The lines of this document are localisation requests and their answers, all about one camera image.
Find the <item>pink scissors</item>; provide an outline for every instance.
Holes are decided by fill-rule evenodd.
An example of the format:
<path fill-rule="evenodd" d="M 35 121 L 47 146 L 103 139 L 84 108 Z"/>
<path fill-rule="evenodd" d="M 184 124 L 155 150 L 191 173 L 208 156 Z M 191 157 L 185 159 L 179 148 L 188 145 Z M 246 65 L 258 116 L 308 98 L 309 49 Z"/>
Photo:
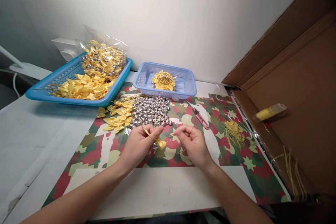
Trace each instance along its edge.
<path fill-rule="evenodd" d="M 203 125 L 203 127 L 204 127 L 206 130 L 210 129 L 208 123 L 203 119 L 203 117 L 201 116 L 200 112 L 199 112 L 197 109 L 195 109 L 195 108 L 190 104 L 190 102 L 187 101 L 187 103 L 189 103 L 191 109 L 192 109 L 192 110 L 194 111 L 194 113 L 195 113 L 196 118 L 201 122 L 201 124 Z"/>

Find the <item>forearm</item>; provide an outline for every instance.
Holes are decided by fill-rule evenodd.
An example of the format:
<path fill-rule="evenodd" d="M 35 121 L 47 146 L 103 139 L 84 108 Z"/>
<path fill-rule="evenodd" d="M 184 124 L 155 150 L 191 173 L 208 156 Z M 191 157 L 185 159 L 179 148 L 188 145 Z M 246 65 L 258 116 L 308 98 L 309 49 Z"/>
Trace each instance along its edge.
<path fill-rule="evenodd" d="M 267 215 L 215 163 L 203 169 L 202 172 L 232 224 L 272 223 Z"/>
<path fill-rule="evenodd" d="M 116 162 L 22 223 L 84 223 L 129 172 Z"/>

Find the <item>plastic basket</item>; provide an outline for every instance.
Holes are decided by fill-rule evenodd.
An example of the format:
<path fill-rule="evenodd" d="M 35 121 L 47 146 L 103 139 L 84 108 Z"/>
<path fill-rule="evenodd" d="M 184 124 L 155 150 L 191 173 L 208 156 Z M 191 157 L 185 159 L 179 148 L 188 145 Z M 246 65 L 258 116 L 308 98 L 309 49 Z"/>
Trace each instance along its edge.
<path fill-rule="evenodd" d="M 176 90 L 167 91 L 155 89 L 151 84 L 154 74 L 163 70 L 176 77 Z M 133 86 L 140 89 L 143 94 L 154 96 L 172 97 L 177 99 L 187 99 L 189 96 L 195 96 L 197 93 L 194 74 L 192 71 L 175 66 L 162 65 L 152 62 L 144 62 L 136 74 Z"/>
<path fill-rule="evenodd" d="M 82 68 L 81 56 L 84 55 L 82 53 L 78 57 L 69 61 L 64 66 L 58 68 L 55 72 L 49 74 L 43 80 L 36 83 L 32 86 L 27 92 L 27 98 L 31 100 L 40 100 L 45 102 L 56 102 L 56 103 L 67 103 L 67 104 L 77 104 L 77 105 L 87 105 L 87 106 L 97 106 L 97 107 L 107 107 L 110 105 L 110 100 L 113 100 L 117 93 L 119 92 L 121 86 L 125 82 L 130 70 L 133 61 L 129 58 L 126 58 L 126 66 L 121 72 L 120 76 L 111 87 L 110 91 L 107 95 L 100 100 L 80 100 L 80 99 L 70 99 L 70 98 L 62 98 L 62 97 L 54 97 L 49 94 L 49 90 L 33 90 L 45 88 L 49 84 L 60 84 L 64 83 L 67 79 L 75 79 L 74 74 L 84 74 L 84 69 Z"/>

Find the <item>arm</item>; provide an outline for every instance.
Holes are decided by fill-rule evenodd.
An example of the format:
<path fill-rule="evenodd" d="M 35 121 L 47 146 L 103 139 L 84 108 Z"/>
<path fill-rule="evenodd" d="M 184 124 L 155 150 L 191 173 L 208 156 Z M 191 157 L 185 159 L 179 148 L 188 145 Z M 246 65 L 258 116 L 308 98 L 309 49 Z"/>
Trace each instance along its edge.
<path fill-rule="evenodd" d="M 158 137 L 163 127 L 145 125 L 152 137 Z M 98 173 L 71 192 L 45 206 L 22 223 L 84 223 L 117 185 L 143 160 L 153 139 L 142 127 L 134 128 L 116 163 Z"/>
<path fill-rule="evenodd" d="M 194 165 L 205 175 L 231 223 L 272 223 L 268 216 L 215 164 L 201 131 L 182 125 L 174 134 L 180 139 Z"/>

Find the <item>cardboard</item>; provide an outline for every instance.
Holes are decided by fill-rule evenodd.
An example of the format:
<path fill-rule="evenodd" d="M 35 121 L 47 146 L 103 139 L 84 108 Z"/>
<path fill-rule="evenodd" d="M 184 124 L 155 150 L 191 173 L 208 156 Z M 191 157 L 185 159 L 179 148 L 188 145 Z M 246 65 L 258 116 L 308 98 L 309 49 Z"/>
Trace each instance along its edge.
<path fill-rule="evenodd" d="M 336 199 L 335 38 L 336 0 L 295 0 L 223 80 L 241 88 L 234 95 L 270 159 L 291 149 L 307 193 L 328 200 Z M 276 103 L 286 114 L 252 119 Z M 293 192 L 284 158 L 275 163 Z"/>
<path fill-rule="evenodd" d="M 295 0 L 222 83 L 241 86 L 323 17 L 336 0 Z"/>

